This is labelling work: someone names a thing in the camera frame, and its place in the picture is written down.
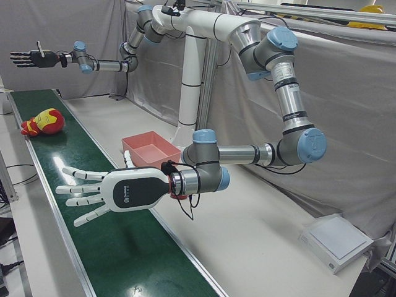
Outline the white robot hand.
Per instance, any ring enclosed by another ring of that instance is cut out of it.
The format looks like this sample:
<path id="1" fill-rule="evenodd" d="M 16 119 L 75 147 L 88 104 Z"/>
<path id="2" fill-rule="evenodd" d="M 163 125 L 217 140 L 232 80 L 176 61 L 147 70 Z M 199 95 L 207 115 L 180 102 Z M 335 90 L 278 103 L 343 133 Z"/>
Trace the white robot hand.
<path id="1" fill-rule="evenodd" d="M 129 151 L 124 152 L 125 168 L 109 172 L 84 171 L 70 166 L 62 172 L 78 179 L 96 181 L 96 184 L 62 185 L 57 194 L 93 193 L 92 196 L 75 197 L 66 201 L 68 207 L 104 203 L 74 220 L 78 227 L 109 212 L 130 212 L 154 207 L 170 192 L 169 177 L 155 167 L 135 167 Z"/>

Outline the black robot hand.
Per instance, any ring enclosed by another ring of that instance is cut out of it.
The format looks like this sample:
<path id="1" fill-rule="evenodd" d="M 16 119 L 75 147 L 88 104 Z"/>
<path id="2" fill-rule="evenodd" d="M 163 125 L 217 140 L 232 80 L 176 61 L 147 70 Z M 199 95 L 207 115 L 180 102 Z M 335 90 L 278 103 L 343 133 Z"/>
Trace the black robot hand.
<path id="1" fill-rule="evenodd" d="M 54 67 L 60 62 L 59 56 L 53 51 L 43 49 L 40 41 L 36 42 L 37 49 L 29 52 L 10 52 L 10 60 L 17 67 Z"/>

